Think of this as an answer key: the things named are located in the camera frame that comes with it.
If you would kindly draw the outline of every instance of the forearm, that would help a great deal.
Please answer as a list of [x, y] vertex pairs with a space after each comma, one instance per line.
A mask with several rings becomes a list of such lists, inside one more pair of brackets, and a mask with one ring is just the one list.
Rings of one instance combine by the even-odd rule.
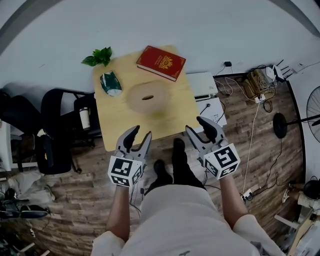
[[231, 228], [248, 210], [242, 201], [232, 175], [220, 179], [223, 216]]
[[113, 198], [110, 215], [106, 222], [106, 230], [124, 242], [128, 241], [130, 234], [129, 188], [117, 186]]

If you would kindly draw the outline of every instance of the white t-shirt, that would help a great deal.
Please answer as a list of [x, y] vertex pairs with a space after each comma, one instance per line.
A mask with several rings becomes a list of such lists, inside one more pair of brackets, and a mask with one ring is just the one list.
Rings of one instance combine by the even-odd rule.
[[284, 256], [253, 215], [233, 227], [218, 213], [208, 192], [166, 185], [141, 204], [140, 226], [124, 241], [107, 231], [93, 241], [92, 256]]

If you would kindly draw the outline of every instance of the red book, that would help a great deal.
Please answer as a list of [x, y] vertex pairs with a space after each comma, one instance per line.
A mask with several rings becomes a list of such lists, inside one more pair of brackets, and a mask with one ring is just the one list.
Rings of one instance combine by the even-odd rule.
[[140, 69], [176, 81], [185, 62], [185, 58], [148, 45], [136, 63]]

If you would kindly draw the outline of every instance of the white marker cube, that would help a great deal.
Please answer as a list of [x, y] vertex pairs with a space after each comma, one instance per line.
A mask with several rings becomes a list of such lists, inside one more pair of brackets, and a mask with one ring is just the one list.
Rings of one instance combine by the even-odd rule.
[[203, 157], [204, 167], [218, 180], [234, 173], [239, 164], [240, 158], [233, 143], [205, 154]]
[[108, 175], [113, 184], [132, 187], [143, 174], [141, 161], [111, 156]]

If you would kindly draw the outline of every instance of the shirt sleeve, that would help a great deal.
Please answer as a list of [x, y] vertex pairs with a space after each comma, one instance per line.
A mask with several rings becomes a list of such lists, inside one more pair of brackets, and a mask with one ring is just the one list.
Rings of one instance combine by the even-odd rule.
[[111, 231], [104, 232], [92, 242], [91, 256], [119, 256], [125, 242]]
[[253, 215], [247, 214], [238, 219], [233, 227], [233, 232], [257, 247], [261, 255], [285, 256]]

